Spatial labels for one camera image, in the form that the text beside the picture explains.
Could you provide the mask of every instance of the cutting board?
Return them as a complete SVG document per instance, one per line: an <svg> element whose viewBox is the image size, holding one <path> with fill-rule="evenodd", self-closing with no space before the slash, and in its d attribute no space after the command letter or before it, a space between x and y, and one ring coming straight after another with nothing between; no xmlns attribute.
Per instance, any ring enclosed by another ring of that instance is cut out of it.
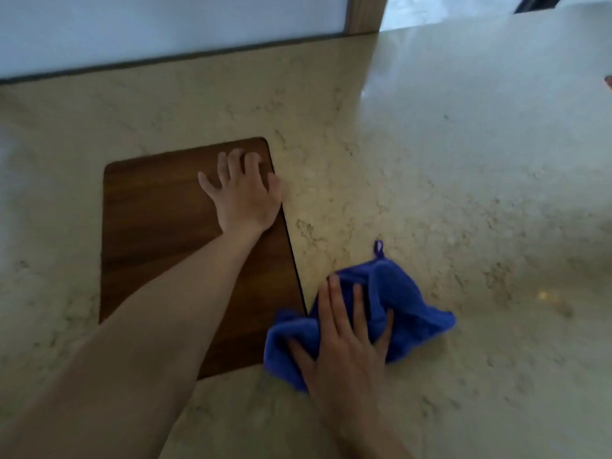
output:
<svg viewBox="0 0 612 459"><path fill-rule="evenodd" d="M100 322L145 283L222 232L198 171L220 186L217 155L243 148L261 156L271 172L264 138L221 143L117 161L104 170ZM287 224L281 210L236 281L225 317L212 340L200 377L261 363L266 332L279 309L305 314Z"/></svg>

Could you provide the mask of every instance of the marble countertop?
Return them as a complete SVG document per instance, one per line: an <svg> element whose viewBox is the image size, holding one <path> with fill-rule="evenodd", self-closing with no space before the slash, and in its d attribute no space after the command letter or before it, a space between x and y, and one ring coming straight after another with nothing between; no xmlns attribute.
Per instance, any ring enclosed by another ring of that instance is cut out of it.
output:
<svg viewBox="0 0 612 459"><path fill-rule="evenodd" d="M111 161L253 136L307 303L374 239L456 329L390 367L419 458L612 450L612 6L0 87L0 420L97 324ZM251 367L198 384L162 457L336 457Z"/></svg>

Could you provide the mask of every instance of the beige marble surface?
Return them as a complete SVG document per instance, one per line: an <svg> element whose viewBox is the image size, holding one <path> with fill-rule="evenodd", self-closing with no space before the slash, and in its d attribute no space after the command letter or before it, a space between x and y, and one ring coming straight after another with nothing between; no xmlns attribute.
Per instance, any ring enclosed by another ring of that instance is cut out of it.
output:
<svg viewBox="0 0 612 459"><path fill-rule="evenodd" d="M417 458L610 457L611 16L0 87L0 417L96 327L105 164L264 136L308 302L381 238L458 316L390 369L389 415ZM162 457L313 455L338 452L308 399L252 367L199 383Z"/></svg>

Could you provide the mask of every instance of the person's left hand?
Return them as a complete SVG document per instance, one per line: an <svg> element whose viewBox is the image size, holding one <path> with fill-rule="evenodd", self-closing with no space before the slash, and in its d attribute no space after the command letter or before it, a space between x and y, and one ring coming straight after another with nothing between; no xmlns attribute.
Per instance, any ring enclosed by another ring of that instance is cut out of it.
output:
<svg viewBox="0 0 612 459"><path fill-rule="evenodd" d="M202 172L198 172L198 181L215 203L219 225L224 232L246 228L261 235L272 226L279 213L280 179L270 172L267 175L269 189L266 190L259 175L261 158L257 153L248 153L242 172L242 153L240 148L233 149L229 156L219 153L217 171L221 188L211 184Z"/></svg>

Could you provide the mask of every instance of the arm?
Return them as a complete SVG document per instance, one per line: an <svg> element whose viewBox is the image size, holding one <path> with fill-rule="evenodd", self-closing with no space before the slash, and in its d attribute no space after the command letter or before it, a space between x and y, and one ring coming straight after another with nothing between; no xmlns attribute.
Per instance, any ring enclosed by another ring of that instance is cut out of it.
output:
<svg viewBox="0 0 612 459"><path fill-rule="evenodd" d="M310 396L351 456L359 459L412 459L381 415L376 392L384 376L391 340L393 311L387 327L372 345L363 306L363 290L353 287L354 331L346 314L340 279L329 278L319 287L321 346L314 361L294 339L287 343Z"/></svg>
<svg viewBox="0 0 612 459"><path fill-rule="evenodd" d="M236 278L280 208L259 156L219 155L222 188L198 174L223 234L131 295L0 430L4 458L152 458L195 387Z"/></svg>

